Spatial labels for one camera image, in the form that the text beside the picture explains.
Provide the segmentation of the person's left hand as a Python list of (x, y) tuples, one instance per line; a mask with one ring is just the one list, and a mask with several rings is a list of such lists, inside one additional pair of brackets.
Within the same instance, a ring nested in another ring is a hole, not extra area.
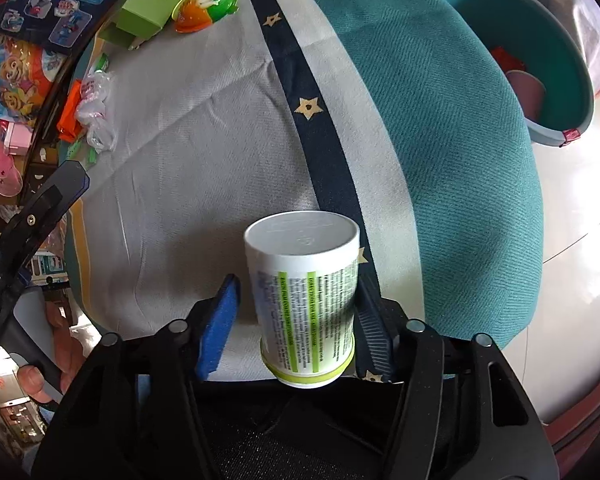
[(38, 404), (60, 402), (85, 362), (83, 346), (73, 337), (66, 313), (58, 304), (33, 296), (23, 298), (15, 310), (24, 335), (17, 379)]

